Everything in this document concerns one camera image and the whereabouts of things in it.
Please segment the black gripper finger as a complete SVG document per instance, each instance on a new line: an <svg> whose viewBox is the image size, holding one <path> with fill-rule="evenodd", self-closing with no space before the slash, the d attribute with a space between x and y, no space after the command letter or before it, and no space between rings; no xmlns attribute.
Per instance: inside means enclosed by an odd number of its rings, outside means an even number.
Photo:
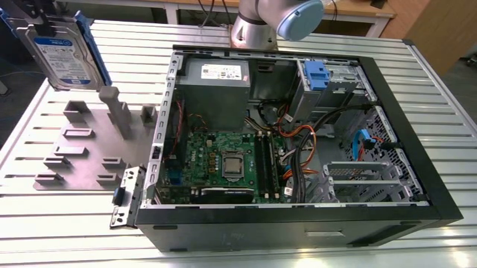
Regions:
<svg viewBox="0 0 477 268"><path fill-rule="evenodd" d="M55 36L55 29L52 28L46 15L40 15L40 22L36 24L36 32L40 36Z"/></svg>

